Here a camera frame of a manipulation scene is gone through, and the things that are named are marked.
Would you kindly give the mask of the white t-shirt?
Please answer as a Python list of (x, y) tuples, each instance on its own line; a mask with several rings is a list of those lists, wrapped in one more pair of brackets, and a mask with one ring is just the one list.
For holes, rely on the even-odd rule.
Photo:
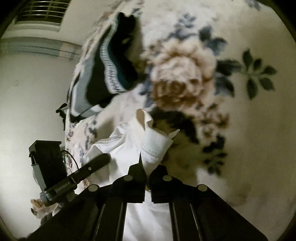
[[(89, 177), (91, 184), (106, 186), (127, 175), (131, 165), (142, 161), (149, 176), (161, 163), (165, 153), (180, 131), (178, 128), (155, 128), (154, 120), (144, 109), (115, 128), (105, 139), (95, 142), (84, 155), (82, 165), (107, 153), (111, 161)], [(142, 204), (127, 205), (124, 240), (172, 240), (171, 217), (168, 204), (153, 204), (150, 191), (145, 191)]]

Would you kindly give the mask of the striped folded garment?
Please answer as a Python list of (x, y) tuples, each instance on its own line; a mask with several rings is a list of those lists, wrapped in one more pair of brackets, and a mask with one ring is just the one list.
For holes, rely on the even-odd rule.
[(135, 86), (138, 73), (127, 53), (136, 24), (134, 15), (119, 12), (94, 48), (87, 51), (69, 93), (73, 121), (103, 111), (116, 95)]

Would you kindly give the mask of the left green curtain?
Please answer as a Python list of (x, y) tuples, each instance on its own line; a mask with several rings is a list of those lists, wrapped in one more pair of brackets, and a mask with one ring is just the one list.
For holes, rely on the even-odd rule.
[(1, 55), (37, 54), (76, 61), (80, 58), (81, 48), (77, 44), (46, 38), (14, 37), (1, 39)]

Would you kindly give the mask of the floral bed blanket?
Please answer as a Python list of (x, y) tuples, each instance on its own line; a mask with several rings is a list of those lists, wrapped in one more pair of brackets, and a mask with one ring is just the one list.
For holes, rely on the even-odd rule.
[(97, 141), (147, 111), (178, 128), (160, 164), (205, 184), (275, 239), (295, 216), (295, 41), (258, 1), (112, 1), (85, 39), (88, 50), (122, 12), (136, 28), (127, 57), (135, 86), (103, 111), (65, 126), (67, 174)]

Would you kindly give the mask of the barred window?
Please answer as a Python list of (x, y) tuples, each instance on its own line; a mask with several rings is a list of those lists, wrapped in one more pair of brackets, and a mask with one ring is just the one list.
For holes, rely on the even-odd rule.
[(49, 23), (60, 26), (70, 3), (70, 0), (29, 1), (16, 15), (16, 23)]

